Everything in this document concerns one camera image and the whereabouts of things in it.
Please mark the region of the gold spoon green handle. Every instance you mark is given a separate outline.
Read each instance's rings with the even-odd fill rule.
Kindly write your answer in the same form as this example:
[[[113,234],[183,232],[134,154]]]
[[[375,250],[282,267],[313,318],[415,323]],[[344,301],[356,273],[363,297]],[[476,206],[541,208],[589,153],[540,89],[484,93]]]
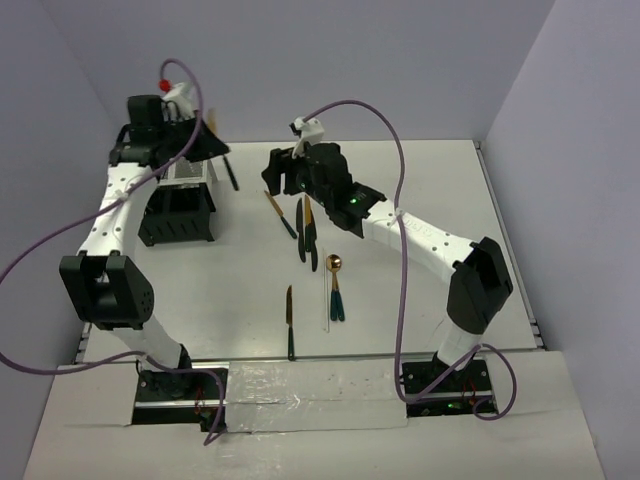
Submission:
[[[337,254],[330,254],[326,259],[327,270],[331,274],[331,286],[335,287],[336,297],[337,297],[337,307],[338,307],[338,320],[340,322],[344,322],[346,320],[345,310],[343,305],[343,300],[341,296],[341,292],[339,289],[338,282],[338,272],[342,267],[342,260]]]

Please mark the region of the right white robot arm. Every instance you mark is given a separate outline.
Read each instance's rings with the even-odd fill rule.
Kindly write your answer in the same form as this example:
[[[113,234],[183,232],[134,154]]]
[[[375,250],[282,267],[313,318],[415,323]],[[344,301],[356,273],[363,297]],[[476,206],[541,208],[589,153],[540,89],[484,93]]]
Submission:
[[[396,208],[385,195],[353,180],[336,143],[318,143],[296,154],[273,149],[261,173],[272,195],[307,194],[339,229],[404,252],[448,286],[451,326],[436,352],[436,383],[455,391],[470,372],[463,355],[481,343],[495,315],[513,292],[500,245],[489,237],[472,241],[441,230]]]

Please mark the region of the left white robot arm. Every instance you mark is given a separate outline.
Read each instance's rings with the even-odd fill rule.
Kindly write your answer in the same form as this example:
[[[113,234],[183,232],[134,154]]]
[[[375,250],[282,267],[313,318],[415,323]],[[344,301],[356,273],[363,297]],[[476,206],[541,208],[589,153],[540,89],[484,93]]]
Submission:
[[[186,348],[154,314],[155,294],[134,261],[149,200],[173,160],[207,160],[227,146],[204,124],[190,94],[137,95],[127,101],[129,122],[109,154],[100,212],[76,254],[59,272],[80,320],[135,351],[143,370],[162,372],[160,387],[188,396],[196,375]]]

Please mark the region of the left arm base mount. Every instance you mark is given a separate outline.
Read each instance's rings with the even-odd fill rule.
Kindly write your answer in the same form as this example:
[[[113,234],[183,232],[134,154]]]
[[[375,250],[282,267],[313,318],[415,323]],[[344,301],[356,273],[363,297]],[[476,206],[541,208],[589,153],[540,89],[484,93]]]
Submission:
[[[188,373],[172,374],[143,370],[136,362],[138,383],[131,417],[133,425],[198,425],[205,433],[226,428],[225,413],[217,424],[220,392],[225,393],[226,367],[195,368]]]

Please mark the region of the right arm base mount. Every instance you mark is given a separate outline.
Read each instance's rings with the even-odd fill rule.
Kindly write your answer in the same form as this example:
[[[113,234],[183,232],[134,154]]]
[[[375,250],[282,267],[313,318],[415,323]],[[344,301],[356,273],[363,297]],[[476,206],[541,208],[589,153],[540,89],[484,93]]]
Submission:
[[[397,375],[400,392],[407,398],[416,397],[446,369],[432,360],[403,361]],[[483,359],[471,360],[464,369],[454,370],[434,386],[417,403],[406,403],[408,418],[473,415],[492,416],[498,413],[494,391]]]

